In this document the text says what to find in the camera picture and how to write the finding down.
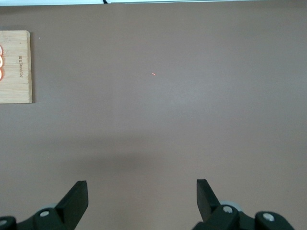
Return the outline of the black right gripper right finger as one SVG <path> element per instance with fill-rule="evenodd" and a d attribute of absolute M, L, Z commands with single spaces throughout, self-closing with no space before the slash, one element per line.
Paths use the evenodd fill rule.
<path fill-rule="evenodd" d="M 292 230 L 294 227 L 280 214 L 257 212 L 249 217 L 232 204 L 222 204 L 206 179 L 197 180 L 197 206 L 202 222 L 195 230 Z"/>

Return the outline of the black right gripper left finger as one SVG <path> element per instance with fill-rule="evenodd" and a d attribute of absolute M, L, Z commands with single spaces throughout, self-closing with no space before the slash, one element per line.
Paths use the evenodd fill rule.
<path fill-rule="evenodd" d="M 17 222 L 13 216 L 2 216 L 2 230 L 74 230 L 88 208 L 86 181 L 77 181 L 54 206 L 37 211 L 30 218 Z"/>

